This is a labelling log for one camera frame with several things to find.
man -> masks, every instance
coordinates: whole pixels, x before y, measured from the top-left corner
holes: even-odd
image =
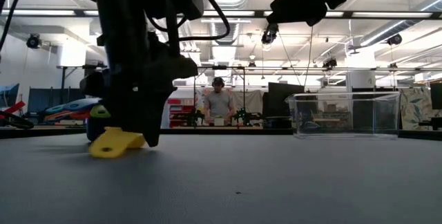
[[[204,100],[204,119],[207,123],[213,124],[213,119],[219,116],[224,118],[224,124],[230,124],[232,116],[235,114],[235,104],[233,97],[222,90],[224,80],[216,77],[212,81],[213,91]]]

clear plastic container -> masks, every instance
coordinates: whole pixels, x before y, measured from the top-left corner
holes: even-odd
[[[289,96],[297,138],[397,138],[401,93],[301,93]]]

monitor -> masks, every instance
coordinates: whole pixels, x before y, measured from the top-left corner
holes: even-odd
[[[285,99],[294,93],[304,93],[304,86],[269,82],[265,117],[288,117],[290,109]]]
[[[431,104],[433,110],[442,109],[442,83],[431,83]]]

yellow object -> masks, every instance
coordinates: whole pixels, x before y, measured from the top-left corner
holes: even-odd
[[[139,149],[146,143],[141,133],[122,131],[117,127],[106,127],[89,147],[89,153],[96,158],[116,158],[127,149]]]

table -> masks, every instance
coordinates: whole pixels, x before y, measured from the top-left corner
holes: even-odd
[[[262,127],[173,127],[172,129],[211,129],[211,130],[233,130],[233,129],[240,129],[240,130],[261,130]]]
[[[442,221],[442,142],[164,135],[114,160],[87,142],[0,140],[0,223]]]

